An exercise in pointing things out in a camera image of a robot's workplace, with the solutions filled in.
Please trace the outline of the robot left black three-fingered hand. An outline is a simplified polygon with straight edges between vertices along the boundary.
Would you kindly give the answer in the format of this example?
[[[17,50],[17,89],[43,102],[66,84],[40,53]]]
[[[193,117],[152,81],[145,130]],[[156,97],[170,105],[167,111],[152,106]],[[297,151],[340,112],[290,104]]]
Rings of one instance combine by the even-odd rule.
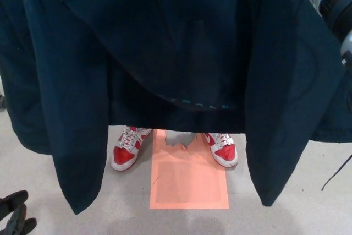
[[[37,220],[26,218],[28,197],[28,191],[21,190],[1,198],[1,220],[12,214],[1,235],[26,235],[36,228]]]

